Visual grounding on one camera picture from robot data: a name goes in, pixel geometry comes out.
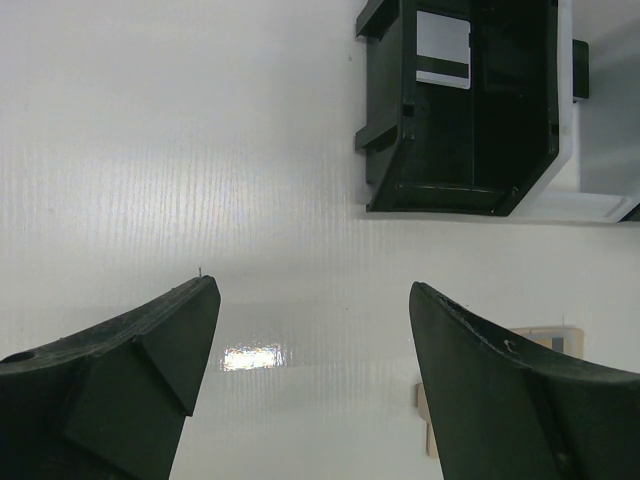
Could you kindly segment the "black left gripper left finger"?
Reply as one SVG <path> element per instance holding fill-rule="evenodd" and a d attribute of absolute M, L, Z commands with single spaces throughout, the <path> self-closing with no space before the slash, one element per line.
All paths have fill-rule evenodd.
<path fill-rule="evenodd" d="M 5 479 L 166 479 L 194 414 L 221 295 L 193 278 L 1 362 Z"/>

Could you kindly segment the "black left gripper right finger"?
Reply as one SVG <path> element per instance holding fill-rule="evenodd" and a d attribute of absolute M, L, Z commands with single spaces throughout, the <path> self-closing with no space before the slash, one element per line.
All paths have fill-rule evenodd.
<path fill-rule="evenodd" d="M 415 283 L 409 316 L 447 479 L 635 479 L 639 377 L 541 346 Z"/>

